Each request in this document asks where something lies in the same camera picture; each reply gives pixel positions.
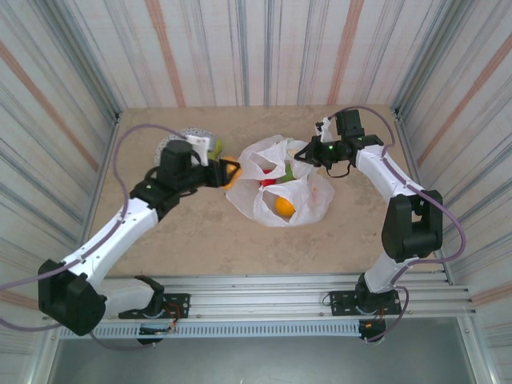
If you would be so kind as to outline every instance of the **beige floor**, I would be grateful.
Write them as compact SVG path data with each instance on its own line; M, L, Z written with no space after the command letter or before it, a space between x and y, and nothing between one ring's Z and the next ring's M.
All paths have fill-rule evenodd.
M218 107L128 110L120 133L129 127L157 123L180 130L199 126L218 134L225 154L237 157L248 145L273 134L309 141L314 123L336 106ZM391 123L387 106L376 106ZM361 112L368 134L384 143L390 137L372 114ZM165 133L147 129L125 141L118 160L120 174L131 189L153 166L154 148ZM391 149L406 170L399 143ZM333 169L343 172L346 165ZM380 233L386 204L365 175L331 179L336 190L324 219L289 229L267 228L240 214L222 190L203 188L184 198L155 228L144 234L111 270L111 275L288 274L362 272L382 250ZM121 190L108 169L93 233L122 204Z

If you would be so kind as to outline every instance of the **purple cable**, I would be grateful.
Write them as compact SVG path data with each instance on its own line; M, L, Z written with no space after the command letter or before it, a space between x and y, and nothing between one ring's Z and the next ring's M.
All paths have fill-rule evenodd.
M113 346L111 344L106 344L102 342L99 338L94 336L92 332L89 333L89 336L100 346L103 348L107 348L108 350L115 350L118 352L129 352L132 350L145 350L146 348L151 348L153 344L145 344L144 346Z
M443 212L446 216L448 216L448 218L452 221L452 223L455 225L455 227L457 228L460 236L461 236L461 246L460 248L458 249L457 252L455 252L452 256L449 256L448 258L434 258L434 259L430 259L430 260L425 260L425 259L418 259L418 260L414 260L412 262L410 262L407 266L404 266L403 268L400 269L400 271L393 277L393 279L391 280L391 284L394 285L396 283L397 280L400 279L400 277L409 269L410 266L413 266L415 264L437 264L437 263L444 263L444 262L451 262L453 260L455 260L456 258L458 258L463 252L464 252L464 249L466 248L466 233L464 232L464 229L462 228L462 225L461 223L457 220L457 218L454 216L454 214L452 214L447 208L445 208L442 204L439 204L438 202L436 202L435 200L433 200L430 196L428 196L427 194L424 194L423 192L421 192L420 190L418 190L417 188L414 188L413 186L411 185L408 185L407 184L407 181L396 171L395 168L393 168L391 166L391 164L387 161L387 159L385 158L386 156L386 153L387 153L387 150L389 148L391 148L392 146L395 145L396 141L395 141L395 138L394 138L394 133L393 133L393 130L391 129L391 126L390 124L384 119L384 117L379 113L377 112L376 110L373 110L371 108L369 108L368 106L348 106L346 108L343 108L342 110L339 110L338 112L336 112L336 114L340 113L340 112L344 112L346 110L355 110L355 109L361 109L361 110L367 110L369 112L371 112L372 114L376 115L378 118L380 118L382 120L382 122L384 123L384 125L386 126L387 130L389 131L390 133L390 136L391 136L391 144L387 144L386 146L384 146L384 148L382 149L382 156L381 156L381 159L382 159L382 162L384 163L384 165L387 167L388 170L390 170L390 172L403 184L405 185L409 190L413 191L414 193L416 193L419 197L423 198L424 200L427 200L430 204L434 205L437 209L439 209L441 212ZM331 116L329 116L329 120L331 120L336 114L332 114ZM406 309L407 309L407 306L409 305L409 291L406 287L404 286L395 286L395 288L398 288L400 290L404 290L406 292L406 302L404 303L403 305L403 308L402 308L402 312L400 313L400 315L397 317L397 319L393 322L393 324L391 324L391 326L389 326L388 328L386 328L383 332L381 332L380 334L378 334L377 336L374 336L372 338L369 338L367 341L368 342L373 342L373 341L376 341L376 340L379 340L380 338L382 338L384 335L388 334L389 332L392 331L393 328L396 327L396 325L400 322L400 320L402 320L403 318L403 315L406 313Z
M127 132L125 132L118 141L118 144L116 145L114 149L114 154L112 157L112 165L114 170L114 177L118 181L119 185L121 186L122 190L122 210L121 210L121 218L114 224L114 226L108 231L108 233L99 240L96 244L94 244L90 249L88 249L83 255L82 260L85 260L88 258L93 252L95 252L100 246L105 244L105 242L112 237L112 235L115 233L116 230L118 230L119 226L122 224L122 221L124 220L126 216L126 212L128 211L128 190L126 189L126 185L121 179L121 176L119 176L118 172L118 154L119 154L119 148L121 147L121 144L125 141L126 137L135 132L136 130L141 130L142 128L156 128L159 130L164 130L170 134L174 134L178 136L179 138L185 139L186 136L183 134L180 134L176 132L175 130L166 128L164 126L160 126L159 124L139 124L138 126L132 126L130 129L128 129ZM32 282L38 282L40 280L43 280L44 278L51 278L52 276L55 276L56 274L60 274L62 272L67 271L69 268L72 268L80 263L80 260L73 260L72 262L69 262L65 264L64 266L60 266L56 270L51 270L50 272L46 272L44 274L39 274L37 276L32 276L30 278L24 278L21 280L17 280L15 282L8 282L7 284L2 284L0 286L0 291L2 290L9 290L11 288L15 288L16 286L24 286L25 284L30 284ZM53 328L57 328L60 326L60 324L53 324L51 326L39 326L39 327L23 327L23 326L17 326L11 322L8 322L4 318L0 318L0 324L3 325L6 328L10 328L12 330L20 330L22 332L39 332L41 330L52 330Z

